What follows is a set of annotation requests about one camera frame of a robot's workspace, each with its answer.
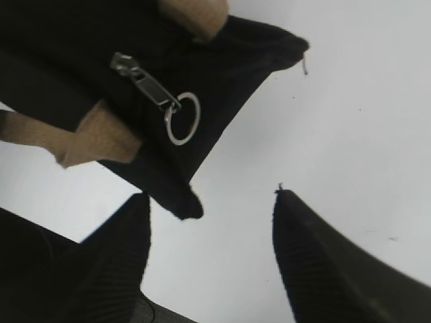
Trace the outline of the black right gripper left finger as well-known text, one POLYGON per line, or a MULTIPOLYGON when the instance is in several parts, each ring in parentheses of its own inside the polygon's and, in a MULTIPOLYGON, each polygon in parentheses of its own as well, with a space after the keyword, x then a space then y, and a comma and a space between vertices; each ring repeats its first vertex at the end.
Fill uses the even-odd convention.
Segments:
POLYGON ((150 236, 146 194, 80 243, 2 210, 1 321, 129 322, 150 236))

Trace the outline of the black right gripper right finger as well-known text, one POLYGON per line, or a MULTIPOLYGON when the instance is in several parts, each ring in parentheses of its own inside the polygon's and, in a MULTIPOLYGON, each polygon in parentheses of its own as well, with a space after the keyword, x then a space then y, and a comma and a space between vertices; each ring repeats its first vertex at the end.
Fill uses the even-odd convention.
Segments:
POLYGON ((272 240, 296 322, 429 322, 430 287, 361 249, 293 191, 276 190, 272 240))

